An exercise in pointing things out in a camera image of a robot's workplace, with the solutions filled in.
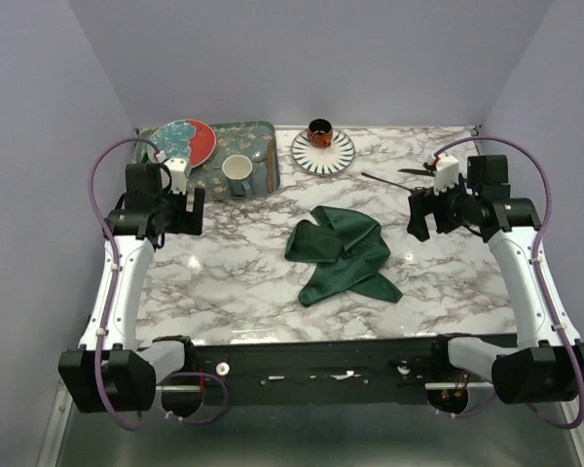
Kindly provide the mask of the dark green cloth napkin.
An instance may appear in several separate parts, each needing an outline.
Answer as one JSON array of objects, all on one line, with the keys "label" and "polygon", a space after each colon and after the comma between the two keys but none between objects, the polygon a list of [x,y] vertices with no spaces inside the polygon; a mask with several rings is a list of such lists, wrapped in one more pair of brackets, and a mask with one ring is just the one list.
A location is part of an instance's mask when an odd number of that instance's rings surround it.
[{"label": "dark green cloth napkin", "polygon": [[350,291],[371,299],[397,303],[402,292],[381,274],[390,257],[381,224],[358,211],[318,205],[311,221],[299,222],[289,236],[284,258],[314,264],[298,295],[303,306],[318,304]]}]

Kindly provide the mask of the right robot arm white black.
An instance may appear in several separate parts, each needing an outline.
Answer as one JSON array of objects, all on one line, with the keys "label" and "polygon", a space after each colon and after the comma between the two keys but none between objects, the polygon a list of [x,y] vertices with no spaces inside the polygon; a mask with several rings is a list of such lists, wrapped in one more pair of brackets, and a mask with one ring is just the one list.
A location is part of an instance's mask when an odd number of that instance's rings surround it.
[{"label": "right robot arm white black", "polygon": [[408,233],[429,240],[427,216],[440,234],[477,227],[500,268],[517,327],[513,348],[468,336],[442,338],[428,357],[430,373],[448,381],[465,370],[490,382],[505,404],[575,399],[584,384],[584,343],[545,263],[534,204],[510,194],[506,157],[470,157],[465,173],[453,156],[431,157],[421,174],[433,184],[410,194]]}]

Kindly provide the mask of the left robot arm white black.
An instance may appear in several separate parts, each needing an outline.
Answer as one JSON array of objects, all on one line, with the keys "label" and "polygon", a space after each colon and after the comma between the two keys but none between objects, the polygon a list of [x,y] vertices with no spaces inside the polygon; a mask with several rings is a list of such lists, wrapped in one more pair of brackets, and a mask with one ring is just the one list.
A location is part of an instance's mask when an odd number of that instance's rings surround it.
[{"label": "left robot arm white black", "polygon": [[86,331],[61,353],[58,370],[83,413],[143,412],[164,379],[189,382],[197,369],[183,336],[139,347],[136,318],[146,273],[169,234],[200,235],[205,191],[187,192],[190,163],[131,163],[126,190],[104,217],[104,269]]}]

